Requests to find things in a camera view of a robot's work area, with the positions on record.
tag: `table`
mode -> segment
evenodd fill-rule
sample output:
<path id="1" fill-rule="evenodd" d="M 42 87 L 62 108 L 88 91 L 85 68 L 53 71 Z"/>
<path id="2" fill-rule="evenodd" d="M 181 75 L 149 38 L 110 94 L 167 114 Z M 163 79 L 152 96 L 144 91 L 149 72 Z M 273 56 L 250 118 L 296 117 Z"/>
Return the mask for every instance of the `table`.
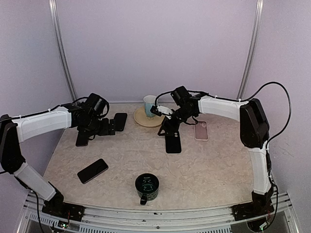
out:
<path id="1" fill-rule="evenodd" d="M 192 209 L 251 200 L 253 172 L 247 149 L 240 141 L 239 123 L 221 116 L 203 115 L 209 140 L 194 140 L 193 126 L 180 127 L 182 152 L 167 154 L 157 128 L 144 128 L 133 118 L 142 104 L 111 104 L 108 118 L 128 113 L 123 132 L 97 136 L 87 147 L 76 147 L 76 129 L 66 129 L 44 177 L 64 195 L 65 201 L 122 209 Z M 77 173 L 103 158 L 109 169 L 82 184 Z M 138 175 L 149 172 L 160 181 L 158 197 L 139 204 Z"/>

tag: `beige plate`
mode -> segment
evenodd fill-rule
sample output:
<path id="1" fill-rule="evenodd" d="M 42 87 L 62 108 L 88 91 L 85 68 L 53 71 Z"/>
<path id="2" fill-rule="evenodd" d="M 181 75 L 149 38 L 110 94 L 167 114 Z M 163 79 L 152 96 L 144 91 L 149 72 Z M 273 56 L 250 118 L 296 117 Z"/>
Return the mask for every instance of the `beige plate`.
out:
<path id="1" fill-rule="evenodd" d="M 147 117 L 144 106 L 136 109 L 134 112 L 134 120 L 141 126 L 153 128 L 160 126 L 165 116 Z"/>

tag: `vertical metal post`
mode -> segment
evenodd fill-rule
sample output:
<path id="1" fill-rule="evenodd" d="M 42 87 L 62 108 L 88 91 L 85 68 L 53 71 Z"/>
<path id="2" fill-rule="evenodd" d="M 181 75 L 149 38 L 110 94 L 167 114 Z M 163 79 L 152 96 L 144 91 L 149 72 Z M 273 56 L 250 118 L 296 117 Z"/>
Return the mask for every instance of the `vertical metal post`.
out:
<path id="1" fill-rule="evenodd" d="M 72 100 L 77 99 L 77 94 L 71 79 L 71 75 L 69 72 L 69 67 L 65 55 L 65 50 L 64 50 L 64 45 L 62 41 L 62 34 L 59 26 L 59 20 L 58 20 L 58 14 L 57 14 L 57 7 L 56 7 L 56 0 L 50 0 L 50 11 L 51 11 L 51 16 L 53 20 L 53 25 L 54 25 L 54 30 L 55 30 L 55 36 L 56 36 L 56 42 L 57 42 L 57 47 L 59 51 L 59 55 L 62 61 L 64 73 L 65 73 L 65 78 L 66 82 L 69 88 L 70 96 Z"/>
<path id="2" fill-rule="evenodd" d="M 241 99 L 243 97 L 243 94 L 245 92 L 245 88 L 247 85 L 247 80 L 249 77 L 249 72 L 252 66 L 253 58 L 254 58 L 254 53 L 255 53 L 255 47 L 256 47 L 256 42 L 259 34 L 259 26 L 260 26 L 260 21 L 261 21 L 261 15 L 262 15 L 262 10 L 263 10 L 263 0 L 257 0 L 257 6 L 256 6 L 256 13 L 255 13 L 255 21 L 254 21 L 254 26 L 253 26 L 253 32 L 252 32 L 252 37 L 251 37 L 251 43 L 249 46 L 248 50 L 248 55 L 247 55 L 247 60 L 246 60 L 246 65 L 243 73 L 243 78 L 242 82 L 240 85 L 239 93 L 237 96 L 237 99 Z"/>

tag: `white wall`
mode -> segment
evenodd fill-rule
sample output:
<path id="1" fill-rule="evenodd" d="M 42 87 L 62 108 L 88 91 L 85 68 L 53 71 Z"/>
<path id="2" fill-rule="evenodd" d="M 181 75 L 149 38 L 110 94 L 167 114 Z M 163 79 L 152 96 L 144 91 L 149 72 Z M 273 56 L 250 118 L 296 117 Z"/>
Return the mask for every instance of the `white wall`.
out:
<path id="1" fill-rule="evenodd" d="M 47 0 L 0 1 L 0 116 L 24 115 L 69 102 Z M 23 156 L 43 174 L 61 132 L 32 138 Z M 0 175 L 0 232 L 16 232 L 27 191 Z"/>
<path id="2" fill-rule="evenodd" d="M 235 98 L 256 0 L 61 0 L 77 95 L 142 101 L 180 85 Z"/>
<path id="3" fill-rule="evenodd" d="M 279 81 L 288 89 L 293 105 L 287 130 L 271 141 L 273 174 L 288 191 L 303 232 L 311 232 L 311 1 L 265 1 L 259 40 L 244 97 L 262 84 Z M 277 87 L 258 95 L 277 133 L 288 116 L 285 93 Z"/>

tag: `mug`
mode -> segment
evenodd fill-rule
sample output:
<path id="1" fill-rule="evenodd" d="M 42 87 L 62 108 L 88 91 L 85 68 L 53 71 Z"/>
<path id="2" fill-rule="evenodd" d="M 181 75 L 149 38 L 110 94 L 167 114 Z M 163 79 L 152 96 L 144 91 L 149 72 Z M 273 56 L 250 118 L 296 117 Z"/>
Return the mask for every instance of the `mug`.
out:
<path id="1" fill-rule="evenodd" d="M 159 180 L 150 173 L 144 173 L 137 177 L 135 187 L 140 197 L 140 204 L 145 205 L 148 200 L 153 200 L 159 193 Z"/>
<path id="2" fill-rule="evenodd" d="M 145 96 L 144 97 L 144 107 L 145 107 L 145 113 L 147 117 L 154 117 L 155 114 L 151 113 L 151 107 L 154 106 L 156 100 L 156 96 Z"/>

